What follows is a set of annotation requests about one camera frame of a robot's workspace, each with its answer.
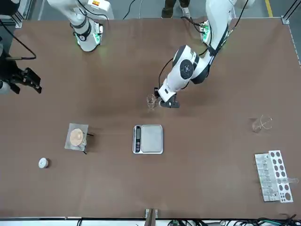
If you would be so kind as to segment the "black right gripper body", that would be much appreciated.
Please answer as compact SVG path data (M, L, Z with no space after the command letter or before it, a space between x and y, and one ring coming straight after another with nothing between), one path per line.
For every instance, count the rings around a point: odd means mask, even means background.
M17 66L15 61L1 59L0 80L7 83L23 83L23 70Z

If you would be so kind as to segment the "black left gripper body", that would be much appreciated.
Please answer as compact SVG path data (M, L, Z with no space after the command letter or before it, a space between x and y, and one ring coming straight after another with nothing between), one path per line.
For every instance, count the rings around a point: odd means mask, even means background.
M166 108L179 108L180 104L176 100L176 94L170 97L170 99L165 102L163 99L161 99L161 107L166 107Z

